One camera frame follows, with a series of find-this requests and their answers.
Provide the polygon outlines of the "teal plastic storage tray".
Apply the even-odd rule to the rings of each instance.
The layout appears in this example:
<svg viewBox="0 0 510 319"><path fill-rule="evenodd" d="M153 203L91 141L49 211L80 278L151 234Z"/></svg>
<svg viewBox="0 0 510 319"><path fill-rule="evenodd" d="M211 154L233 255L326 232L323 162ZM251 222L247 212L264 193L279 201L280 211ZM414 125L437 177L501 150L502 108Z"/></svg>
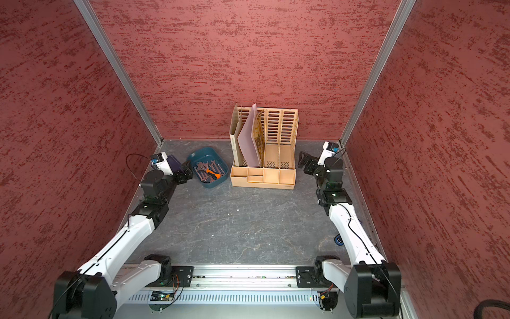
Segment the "teal plastic storage tray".
<svg viewBox="0 0 510 319"><path fill-rule="evenodd" d="M187 160L191 164L192 172L196 175L201 185L211 189L225 182L230 175L230 169L220 155L212 147L199 149L188 155ZM216 179L206 172L210 169L222 175Z"/></svg>

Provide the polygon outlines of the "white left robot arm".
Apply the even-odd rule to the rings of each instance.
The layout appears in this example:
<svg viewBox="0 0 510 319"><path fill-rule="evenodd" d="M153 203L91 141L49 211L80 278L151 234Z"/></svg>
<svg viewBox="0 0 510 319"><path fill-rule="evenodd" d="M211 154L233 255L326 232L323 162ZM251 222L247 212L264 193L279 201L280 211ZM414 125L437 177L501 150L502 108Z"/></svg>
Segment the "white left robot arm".
<svg viewBox="0 0 510 319"><path fill-rule="evenodd" d="M149 284L179 287L168 256L148 255L123 276L119 271L137 247L150 236L169 211L169 202L178 185L192 179L189 162L171 175L151 170L140 186L143 199L121 228L93 258L78 270L65 271L54 285L49 318L113 318L116 311L135 293Z"/></svg>

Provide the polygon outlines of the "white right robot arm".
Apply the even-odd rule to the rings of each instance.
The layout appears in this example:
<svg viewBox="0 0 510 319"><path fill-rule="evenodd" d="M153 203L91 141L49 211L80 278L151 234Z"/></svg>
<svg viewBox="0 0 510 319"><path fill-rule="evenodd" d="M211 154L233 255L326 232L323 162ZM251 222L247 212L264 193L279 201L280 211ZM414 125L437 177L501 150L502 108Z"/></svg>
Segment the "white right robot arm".
<svg viewBox="0 0 510 319"><path fill-rule="evenodd" d="M300 152L298 166L317 184L317 203L336 227L350 264L319 257L316 278L344 295L353 318L396 317L401 312L401 272L369 239L343 186L343 162L329 151L320 157Z"/></svg>

